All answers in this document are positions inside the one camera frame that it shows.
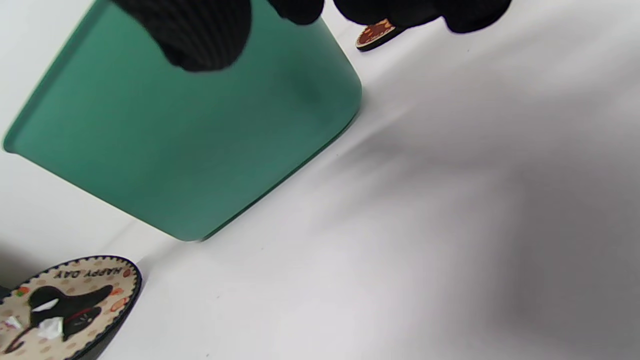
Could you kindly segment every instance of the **black cat illustration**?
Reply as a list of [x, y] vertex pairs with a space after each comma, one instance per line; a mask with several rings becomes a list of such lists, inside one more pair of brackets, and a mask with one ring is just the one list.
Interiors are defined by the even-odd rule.
[[43, 286], [36, 289], [29, 298], [30, 323], [4, 350], [9, 354], [23, 346], [20, 339], [32, 329], [37, 328], [44, 320], [60, 317], [62, 323], [62, 341], [84, 330], [100, 315], [102, 309], [98, 303], [106, 299], [113, 291], [107, 285], [98, 290], [77, 296], [67, 296], [54, 286]]

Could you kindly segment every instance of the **gloved hand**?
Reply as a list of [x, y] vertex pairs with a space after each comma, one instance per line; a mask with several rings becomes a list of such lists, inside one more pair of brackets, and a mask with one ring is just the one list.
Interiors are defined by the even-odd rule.
[[[297, 25], [315, 22], [324, 0], [268, 0]], [[113, 0], [158, 43], [167, 60], [184, 70], [221, 70], [233, 64], [249, 38], [251, 0]], [[345, 18], [362, 25], [389, 19], [410, 28], [442, 16], [454, 33], [497, 21], [511, 0], [334, 0]]]

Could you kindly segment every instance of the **black knit glove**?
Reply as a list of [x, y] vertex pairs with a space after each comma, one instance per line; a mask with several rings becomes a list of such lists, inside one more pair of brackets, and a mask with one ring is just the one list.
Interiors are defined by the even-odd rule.
[[[242, 53], [251, 30], [251, 0], [112, 0], [158, 43], [167, 60], [184, 70], [221, 70]], [[298, 25], [315, 22], [324, 0], [268, 0]], [[363, 25], [389, 21], [402, 28], [442, 16], [454, 33], [469, 33], [497, 21], [511, 0], [334, 0], [349, 20]]]

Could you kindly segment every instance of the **green bucket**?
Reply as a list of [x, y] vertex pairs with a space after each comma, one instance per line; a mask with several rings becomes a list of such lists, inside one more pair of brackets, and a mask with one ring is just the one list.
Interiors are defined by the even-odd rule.
[[98, 0], [4, 148], [180, 240], [201, 240], [336, 139], [361, 96], [320, 20], [295, 26], [256, 0], [237, 63], [192, 74]]

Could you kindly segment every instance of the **round plate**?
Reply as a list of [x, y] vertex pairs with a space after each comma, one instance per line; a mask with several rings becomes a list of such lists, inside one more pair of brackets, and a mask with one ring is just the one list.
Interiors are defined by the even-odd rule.
[[[49, 268], [0, 300], [0, 358], [77, 359], [117, 331], [140, 294], [136, 265], [92, 256]], [[21, 324], [6, 322], [14, 317]], [[38, 335], [46, 319], [62, 318], [62, 335]]]

